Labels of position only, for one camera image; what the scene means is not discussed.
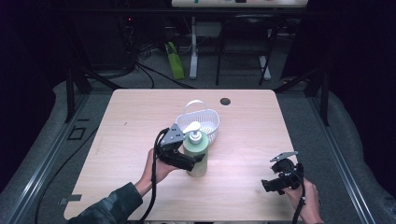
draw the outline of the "wooden table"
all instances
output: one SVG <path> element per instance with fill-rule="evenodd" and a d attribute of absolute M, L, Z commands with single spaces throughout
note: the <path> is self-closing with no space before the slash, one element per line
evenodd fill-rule
<path fill-rule="evenodd" d="M 173 7 L 305 7 L 308 0 L 172 0 Z"/>
<path fill-rule="evenodd" d="M 308 0 L 247 0 L 246 3 L 236 3 L 235 0 L 172 0 L 172 7 L 260 7 L 260 8 L 305 8 Z M 265 65 L 265 57 L 260 58 L 262 67 Z M 191 18 L 191 63 L 190 79 L 197 78 L 198 50 L 196 41 L 196 20 Z M 269 70 L 265 71 L 265 80 L 270 80 Z"/>
<path fill-rule="evenodd" d="M 222 105 L 221 98 L 231 103 Z M 114 91 L 73 191 L 81 200 L 69 202 L 64 217 L 77 216 L 112 190 L 135 183 L 158 132 L 171 127 L 191 100 L 202 100 L 219 113 L 207 173 L 191 177 L 184 170 L 172 172 L 158 185 L 147 220 L 291 220 L 294 210 L 288 198 L 265 192 L 261 182 L 277 178 L 269 160 L 293 151 L 276 95 L 265 90 Z M 188 107 L 201 109 L 199 104 Z M 150 197 L 151 192 L 129 219 L 143 216 Z"/>

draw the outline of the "hand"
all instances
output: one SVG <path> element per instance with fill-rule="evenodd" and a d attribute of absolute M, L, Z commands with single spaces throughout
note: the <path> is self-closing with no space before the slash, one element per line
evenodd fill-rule
<path fill-rule="evenodd" d="M 319 212 L 319 197 L 317 187 L 305 178 L 304 185 L 305 205 L 301 210 L 300 217 L 303 219 L 305 224 L 324 223 Z M 303 188 L 301 186 L 297 189 L 286 188 L 283 189 L 283 191 L 285 191 L 286 195 L 288 195 L 291 205 L 294 207 L 294 209 L 296 209 L 303 193 Z"/>
<path fill-rule="evenodd" d="M 148 158 L 146 160 L 145 170 L 143 171 L 140 180 L 137 181 L 137 183 L 134 185 L 142 197 L 147 192 L 149 192 L 149 190 L 151 190 L 152 187 L 151 174 L 152 174 L 153 153 L 154 153 L 154 149 L 151 149 L 148 152 Z M 157 184 L 163 181 L 169 175 L 169 173 L 178 169 L 177 167 L 168 165 L 160 160 L 157 160 L 156 168 L 157 168 L 156 169 Z"/>

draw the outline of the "sleeve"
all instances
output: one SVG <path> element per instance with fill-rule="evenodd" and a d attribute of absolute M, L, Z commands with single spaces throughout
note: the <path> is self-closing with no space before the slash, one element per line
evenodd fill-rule
<path fill-rule="evenodd" d="M 132 183 L 116 189 L 81 212 L 77 217 L 70 218 L 68 224 L 91 223 L 125 223 L 129 215 L 143 203 L 137 189 Z"/>

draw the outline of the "white plastic basket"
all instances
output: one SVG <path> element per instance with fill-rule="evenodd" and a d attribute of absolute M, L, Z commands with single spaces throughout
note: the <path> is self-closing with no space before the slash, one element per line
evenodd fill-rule
<path fill-rule="evenodd" d="M 205 109 L 187 113 L 187 108 L 192 104 L 202 104 L 205 106 Z M 211 145 L 216 139 L 219 127 L 219 114 L 212 109 L 207 109 L 204 102 L 193 100 L 186 104 L 183 114 L 177 117 L 176 124 L 181 131 L 184 131 L 194 121 L 201 123 L 200 131 L 207 134 L 209 145 Z"/>

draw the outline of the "wire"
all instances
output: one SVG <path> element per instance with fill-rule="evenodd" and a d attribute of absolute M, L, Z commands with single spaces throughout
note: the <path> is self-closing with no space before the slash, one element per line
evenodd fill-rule
<path fill-rule="evenodd" d="M 304 180 L 300 178 L 299 175 L 297 175 L 293 170 L 288 169 L 288 168 L 284 168 L 283 170 L 289 171 L 294 173 L 299 179 L 300 179 L 300 185 L 303 188 L 303 192 L 301 194 L 301 198 L 300 201 L 298 202 L 298 205 L 296 207 L 296 210 L 294 212 L 294 216 L 293 216 L 293 220 L 292 220 L 292 224 L 296 224 L 298 221 L 298 216 L 301 213 L 301 210 L 303 209 L 303 206 L 305 205 L 305 185 L 304 185 Z"/>
<path fill-rule="evenodd" d="M 116 73 L 116 74 L 111 74 L 111 75 L 102 75 L 99 73 L 97 73 L 97 74 L 100 75 L 101 77 L 106 78 L 106 79 L 125 77 L 134 71 L 134 66 L 136 63 L 137 63 L 137 60 L 132 62 L 131 65 L 128 65 L 125 69 L 122 69 L 119 73 Z"/>
<path fill-rule="evenodd" d="M 204 43 L 206 40 L 211 39 L 211 37 L 204 37 L 200 42 L 197 43 L 197 46 L 201 45 L 202 43 Z M 180 48 L 187 48 L 186 50 L 184 50 L 183 52 L 180 52 L 179 55 L 182 54 L 186 54 L 190 51 L 190 49 L 192 48 L 192 43 L 190 42 L 190 45 L 187 47 L 180 47 Z"/>
<path fill-rule="evenodd" d="M 186 27 L 189 30 L 189 33 L 191 34 L 191 29 L 190 29 L 189 24 L 187 23 L 186 17 L 183 17 L 183 21 L 184 21 L 184 24 L 186 24 Z"/>
<path fill-rule="evenodd" d="M 40 204 L 43 201 L 44 195 L 46 194 L 48 188 L 50 187 L 50 184 L 52 183 L 52 181 L 55 179 L 55 177 L 62 171 L 62 169 L 64 168 L 64 166 L 82 149 L 82 147 L 88 142 L 88 140 L 91 139 L 91 137 L 93 137 L 93 135 L 96 133 L 96 131 L 98 130 L 98 128 L 95 128 L 92 133 L 90 134 L 90 136 L 88 136 L 88 138 L 81 144 L 81 146 L 79 146 L 79 148 L 73 152 L 73 154 L 71 154 L 66 161 L 64 161 L 64 163 L 61 165 L 61 167 L 56 171 L 56 173 L 52 176 L 52 178 L 49 180 L 49 183 L 47 184 L 47 186 L 44 188 L 43 192 L 41 193 L 40 199 L 37 202 L 37 206 L 35 208 L 35 224 L 37 224 L 38 221 L 38 212 L 40 210 Z"/>
<path fill-rule="evenodd" d="M 161 142 L 164 138 L 164 134 L 167 133 L 169 131 L 169 128 L 163 129 L 162 131 L 160 131 L 157 135 L 157 138 L 155 139 L 155 143 L 154 143 L 154 152 L 152 154 L 152 167 L 151 167 L 151 200 L 149 202 L 149 206 L 148 206 L 148 210 L 146 210 L 145 214 L 140 218 L 140 220 L 138 221 L 139 224 L 142 224 L 146 217 L 148 217 L 149 212 L 151 211 L 154 203 L 155 203 L 155 198 L 157 196 L 157 147 L 158 147 L 158 143 Z"/>
<path fill-rule="evenodd" d="M 183 88 L 186 88 L 186 89 L 195 89 L 195 88 L 192 87 L 192 86 L 189 86 L 189 85 L 187 85 L 187 84 L 178 82 L 178 81 L 176 81 L 176 80 L 173 80 L 172 78 L 166 76 L 165 74 L 160 73 L 160 72 L 158 72 L 158 71 L 156 71 L 156 70 L 154 70 L 154 69 L 152 69 L 152 68 L 150 68 L 150 67 L 147 67 L 147 66 L 143 65 L 142 63 L 137 63 L 136 65 L 137 65 L 138 67 L 146 68 L 147 70 L 149 70 L 149 71 L 151 71 L 151 72 L 154 72 L 154 73 L 156 73 L 156 74 L 158 74 L 158 75 L 160 75 L 160 76 L 162 76 L 162 77 L 164 77 L 164 78 L 166 78 L 166 79 L 168 79 L 168 80 L 171 80 L 172 82 L 176 83 L 177 85 L 179 85 L 179 86 L 181 86 L 181 87 L 183 87 Z"/>
<path fill-rule="evenodd" d="M 137 67 L 139 67 L 144 73 L 146 73 L 146 75 L 148 75 L 149 79 L 151 80 L 151 88 L 154 89 L 154 80 L 152 79 L 151 75 L 145 69 L 143 69 L 139 63 L 137 64 Z"/>

